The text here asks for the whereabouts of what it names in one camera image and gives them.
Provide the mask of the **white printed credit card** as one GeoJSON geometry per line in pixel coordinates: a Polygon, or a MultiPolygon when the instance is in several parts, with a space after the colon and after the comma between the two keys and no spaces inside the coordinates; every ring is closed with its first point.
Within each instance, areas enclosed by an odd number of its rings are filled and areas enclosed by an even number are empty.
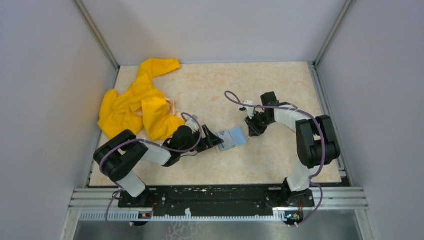
{"type": "Polygon", "coordinates": [[[222,140],[222,143],[218,146],[220,152],[224,152],[236,147],[235,140],[233,139],[229,130],[220,131],[217,136],[222,140]]]}

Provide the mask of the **beige oval tray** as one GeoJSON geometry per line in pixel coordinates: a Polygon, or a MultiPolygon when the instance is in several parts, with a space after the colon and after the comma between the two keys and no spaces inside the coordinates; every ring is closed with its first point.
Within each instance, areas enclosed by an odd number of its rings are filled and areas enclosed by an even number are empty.
{"type": "Polygon", "coordinates": [[[295,110],[297,110],[298,109],[298,107],[296,106],[296,105],[293,105],[293,104],[288,104],[288,105],[286,105],[289,109],[295,109],[295,110]]]}

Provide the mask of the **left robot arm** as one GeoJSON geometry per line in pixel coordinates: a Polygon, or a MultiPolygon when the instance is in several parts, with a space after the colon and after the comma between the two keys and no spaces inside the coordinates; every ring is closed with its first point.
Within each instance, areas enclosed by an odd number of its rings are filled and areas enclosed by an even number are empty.
{"type": "Polygon", "coordinates": [[[103,175],[130,195],[132,203],[144,207],[149,203],[150,193],[133,171],[140,161],[170,167],[185,153],[201,153],[223,143],[224,140],[213,134],[206,125],[196,130],[187,125],[180,126],[162,145],[137,138],[127,129],[98,148],[93,159],[103,175]]]}

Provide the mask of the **clear plastic card holder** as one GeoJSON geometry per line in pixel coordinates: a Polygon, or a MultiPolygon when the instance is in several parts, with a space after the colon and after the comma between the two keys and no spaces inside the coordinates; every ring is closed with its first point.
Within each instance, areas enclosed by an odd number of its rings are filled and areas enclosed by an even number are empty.
{"type": "Polygon", "coordinates": [[[231,129],[219,131],[216,135],[221,140],[223,140],[223,143],[220,143],[217,146],[220,152],[232,150],[248,143],[248,139],[246,138],[246,135],[241,126],[236,126],[231,129]]]}

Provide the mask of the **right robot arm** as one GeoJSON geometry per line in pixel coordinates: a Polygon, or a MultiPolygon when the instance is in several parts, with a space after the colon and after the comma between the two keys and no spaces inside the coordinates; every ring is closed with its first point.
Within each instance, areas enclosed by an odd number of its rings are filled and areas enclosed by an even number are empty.
{"type": "Polygon", "coordinates": [[[310,181],[325,165],[340,156],[340,146],[332,119],[328,115],[313,116],[288,102],[280,102],[274,92],[261,95],[261,104],[244,101],[239,107],[246,111],[245,122],[250,137],[259,137],[268,126],[279,123],[296,134],[298,165],[283,182],[281,199],[287,206],[295,206],[306,195],[310,181]]]}

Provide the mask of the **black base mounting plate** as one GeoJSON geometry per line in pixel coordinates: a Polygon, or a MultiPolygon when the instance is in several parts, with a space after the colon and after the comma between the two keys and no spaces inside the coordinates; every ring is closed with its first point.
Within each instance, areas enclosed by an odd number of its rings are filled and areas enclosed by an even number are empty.
{"type": "Polygon", "coordinates": [[[141,196],[123,191],[119,208],[153,208],[155,217],[179,217],[190,210],[193,217],[271,216],[273,208],[313,208],[310,189],[294,193],[284,184],[157,185],[141,196]]]}

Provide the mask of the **aluminium frame rail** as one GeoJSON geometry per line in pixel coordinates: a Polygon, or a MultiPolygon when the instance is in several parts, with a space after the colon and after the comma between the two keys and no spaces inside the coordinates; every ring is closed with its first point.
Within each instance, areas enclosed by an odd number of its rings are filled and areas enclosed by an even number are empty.
{"type": "Polygon", "coordinates": [[[323,209],[366,209],[369,204],[360,187],[311,187],[305,194],[289,197],[281,187],[266,185],[212,185],[212,186],[157,186],[147,191],[147,196],[160,206],[201,203],[253,204],[262,208],[293,208],[299,201],[306,208],[318,203],[323,209]]]}

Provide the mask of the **yellow cloth garment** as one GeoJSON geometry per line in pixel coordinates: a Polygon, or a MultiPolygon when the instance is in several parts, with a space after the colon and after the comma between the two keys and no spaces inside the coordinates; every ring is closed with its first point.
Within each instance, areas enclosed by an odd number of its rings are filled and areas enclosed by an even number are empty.
{"type": "Polygon", "coordinates": [[[118,94],[111,89],[105,93],[97,122],[101,131],[109,139],[124,130],[136,135],[145,130],[151,141],[171,137],[185,122],[173,112],[171,99],[154,87],[153,79],[180,67],[175,58],[149,58],[142,62],[126,92],[118,94]]]}

